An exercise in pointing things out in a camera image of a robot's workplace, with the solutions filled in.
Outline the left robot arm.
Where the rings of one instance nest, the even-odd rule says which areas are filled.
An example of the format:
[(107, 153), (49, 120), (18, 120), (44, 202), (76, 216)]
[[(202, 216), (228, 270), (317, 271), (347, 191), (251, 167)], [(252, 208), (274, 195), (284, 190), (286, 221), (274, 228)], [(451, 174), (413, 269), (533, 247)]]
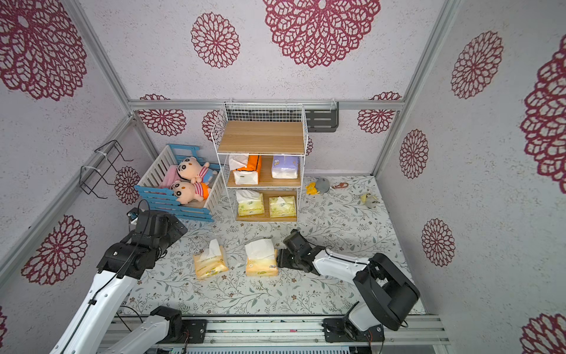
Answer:
[[(187, 233), (187, 227), (163, 211), (130, 211), (136, 225), (110, 246), (97, 265), (97, 274), (84, 301), (52, 349), (53, 353), (96, 353), (123, 300), (143, 274)], [(159, 306), (107, 353), (145, 353), (157, 344), (203, 343), (206, 321), (190, 322), (181, 311)]]

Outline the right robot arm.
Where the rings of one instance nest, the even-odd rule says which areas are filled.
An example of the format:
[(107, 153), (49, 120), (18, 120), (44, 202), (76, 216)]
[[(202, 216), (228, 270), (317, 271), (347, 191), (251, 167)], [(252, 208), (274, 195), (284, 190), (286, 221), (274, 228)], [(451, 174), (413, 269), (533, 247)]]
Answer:
[(341, 255), (309, 242), (299, 230), (284, 239), (284, 249), (277, 251), (277, 265), (355, 286), (361, 300), (340, 319), (323, 320), (329, 343), (384, 342), (385, 328), (397, 331), (407, 327), (405, 320), (420, 298), (417, 287), (386, 255)]

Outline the purple tissue pack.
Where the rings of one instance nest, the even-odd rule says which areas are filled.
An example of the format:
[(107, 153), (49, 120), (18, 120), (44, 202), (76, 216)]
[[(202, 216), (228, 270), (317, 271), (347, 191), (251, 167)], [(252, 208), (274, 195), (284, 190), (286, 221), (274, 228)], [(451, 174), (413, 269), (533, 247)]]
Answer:
[(275, 179), (299, 178), (299, 166), (300, 159), (298, 156), (274, 156), (271, 167), (271, 176)]

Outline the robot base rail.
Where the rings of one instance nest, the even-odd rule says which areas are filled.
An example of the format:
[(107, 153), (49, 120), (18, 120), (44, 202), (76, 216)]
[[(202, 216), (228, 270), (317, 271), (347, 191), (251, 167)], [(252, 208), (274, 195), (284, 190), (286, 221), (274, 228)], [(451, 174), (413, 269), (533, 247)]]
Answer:
[(454, 353), (438, 316), (410, 315), (397, 330), (371, 329), (356, 340), (334, 335), (339, 316), (184, 317), (181, 338), (146, 353)]

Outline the yellow tissue pack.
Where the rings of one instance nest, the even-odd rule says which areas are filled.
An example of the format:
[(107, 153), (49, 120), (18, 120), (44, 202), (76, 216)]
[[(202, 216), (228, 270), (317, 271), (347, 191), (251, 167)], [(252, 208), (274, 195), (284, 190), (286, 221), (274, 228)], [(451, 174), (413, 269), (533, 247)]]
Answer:
[(278, 251), (271, 239), (255, 240), (245, 246), (247, 277), (276, 277), (279, 275), (277, 265)]
[(218, 239), (211, 240), (208, 248), (194, 255), (193, 260), (197, 280), (206, 280), (229, 270), (224, 248)]

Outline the orange tissue pack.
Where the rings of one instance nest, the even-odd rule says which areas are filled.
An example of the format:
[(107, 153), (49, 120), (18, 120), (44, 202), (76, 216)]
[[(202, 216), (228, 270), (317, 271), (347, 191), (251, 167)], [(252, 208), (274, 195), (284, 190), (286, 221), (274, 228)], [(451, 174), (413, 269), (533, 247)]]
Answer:
[(228, 166), (236, 185), (258, 185), (262, 168), (262, 156), (230, 154)]

